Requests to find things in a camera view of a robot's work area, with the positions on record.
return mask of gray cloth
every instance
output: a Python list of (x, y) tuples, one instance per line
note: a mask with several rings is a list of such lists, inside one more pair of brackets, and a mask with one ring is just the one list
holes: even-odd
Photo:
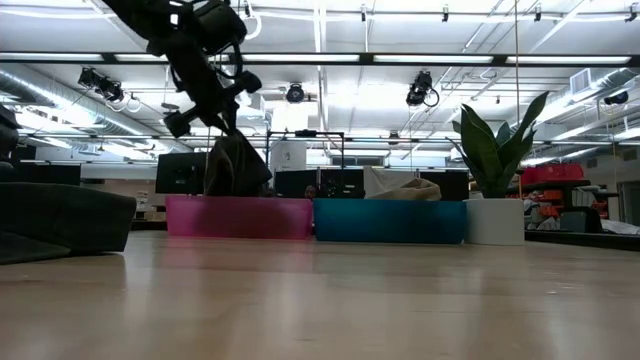
[(362, 171), (367, 198), (399, 189), (415, 178), (411, 171), (374, 169), (371, 166), (365, 166)]

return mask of wooden table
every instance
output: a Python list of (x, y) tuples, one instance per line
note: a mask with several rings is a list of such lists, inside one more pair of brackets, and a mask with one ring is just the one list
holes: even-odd
[(633, 359), (640, 254), (167, 239), (0, 267), (2, 359)]

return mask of black monitor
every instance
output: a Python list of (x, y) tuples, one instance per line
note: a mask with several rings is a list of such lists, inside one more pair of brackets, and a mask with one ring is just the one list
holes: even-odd
[(160, 155), (156, 175), (156, 193), (202, 194), (206, 162), (207, 153)]

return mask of pink bin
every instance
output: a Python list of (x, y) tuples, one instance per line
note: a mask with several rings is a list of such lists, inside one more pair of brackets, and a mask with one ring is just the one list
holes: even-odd
[(167, 196), (170, 236), (307, 240), (306, 199)]

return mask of white planter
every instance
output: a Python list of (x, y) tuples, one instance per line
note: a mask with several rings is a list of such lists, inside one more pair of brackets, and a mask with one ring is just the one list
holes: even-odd
[(465, 243), (524, 245), (524, 203), (520, 199), (469, 199)]

